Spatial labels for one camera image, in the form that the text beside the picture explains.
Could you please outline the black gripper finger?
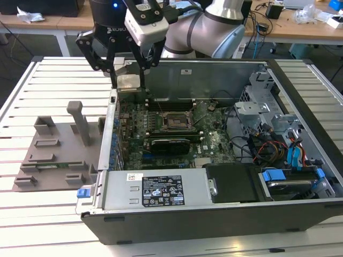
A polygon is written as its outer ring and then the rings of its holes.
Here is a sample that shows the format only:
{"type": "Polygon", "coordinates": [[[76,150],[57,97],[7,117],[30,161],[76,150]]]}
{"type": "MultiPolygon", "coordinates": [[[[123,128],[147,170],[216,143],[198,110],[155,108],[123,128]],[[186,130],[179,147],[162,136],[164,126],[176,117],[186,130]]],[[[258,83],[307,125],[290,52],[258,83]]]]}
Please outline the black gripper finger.
{"type": "Polygon", "coordinates": [[[136,44],[132,37],[127,37],[128,46],[133,53],[136,62],[139,65],[140,86],[145,87],[145,72],[148,72],[151,67],[156,67],[161,59],[162,51],[164,49],[164,40],[153,43],[147,56],[144,56],[141,48],[136,44]]]}
{"type": "Polygon", "coordinates": [[[101,70],[108,74],[111,79],[111,87],[117,88],[117,76],[114,68],[116,39],[113,36],[109,38],[106,59],[102,59],[93,49],[94,39],[93,31],[80,33],[76,39],[76,44],[92,69],[94,71],[101,70]]]}

